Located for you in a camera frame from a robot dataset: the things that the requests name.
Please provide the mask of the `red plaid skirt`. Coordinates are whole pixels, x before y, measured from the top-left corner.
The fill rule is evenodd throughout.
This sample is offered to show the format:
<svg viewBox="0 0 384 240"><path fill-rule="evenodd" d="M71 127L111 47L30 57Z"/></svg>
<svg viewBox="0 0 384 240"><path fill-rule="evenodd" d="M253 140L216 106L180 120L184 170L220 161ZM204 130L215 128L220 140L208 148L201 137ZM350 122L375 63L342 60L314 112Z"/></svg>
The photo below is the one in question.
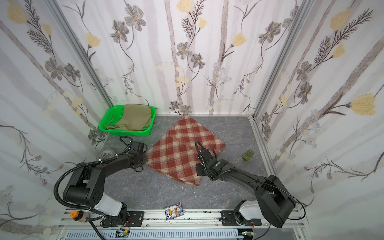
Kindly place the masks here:
<svg viewBox="0 0 384 240"><path fill-rule="evenodd" d="M178 182L198 186L202 177L197 175L196 170L196 165L200 162L196 141L217 154L226 146L203 125L183 116L148 150L147 166Z"/></svg>

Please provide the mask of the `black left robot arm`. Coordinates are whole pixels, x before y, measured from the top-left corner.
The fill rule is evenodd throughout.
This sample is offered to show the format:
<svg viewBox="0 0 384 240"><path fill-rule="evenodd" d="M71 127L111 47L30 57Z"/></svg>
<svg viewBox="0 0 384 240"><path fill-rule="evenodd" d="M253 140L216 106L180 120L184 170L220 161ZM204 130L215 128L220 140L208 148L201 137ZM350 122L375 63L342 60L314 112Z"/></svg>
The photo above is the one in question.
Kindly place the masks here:
<svg viewBox="0 0 384 240"><path fill-rule="evenodd" d="M54 197L61 205L98 215L117 217L124 214L124 204L105 194L106 178L125 169L141 172L148 162L148 146L131 137L120 136L124 150L108 159L79 163L59 177Z"/></svg>

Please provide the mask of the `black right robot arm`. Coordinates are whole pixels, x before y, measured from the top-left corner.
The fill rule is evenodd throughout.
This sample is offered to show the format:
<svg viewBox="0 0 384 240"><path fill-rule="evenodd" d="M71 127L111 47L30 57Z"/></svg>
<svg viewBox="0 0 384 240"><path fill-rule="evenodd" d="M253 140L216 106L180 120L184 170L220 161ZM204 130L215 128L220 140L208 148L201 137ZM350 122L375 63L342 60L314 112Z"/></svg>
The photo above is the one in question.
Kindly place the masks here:
<svg viewBox="0 0 384 240"><path fill-rule="evenodd" d="M299 221L306 217L306 207L289 193L281 180L270 175L263 177L237 168L232 163L218 159L215 151L208 150L199 141L195 142L200 163L197 175L207 176L211 181L235 184L253 194L255 201L242 200L227 219L230 224L246 226L263 216L276 228L282 228L287 220Z"/></svg>

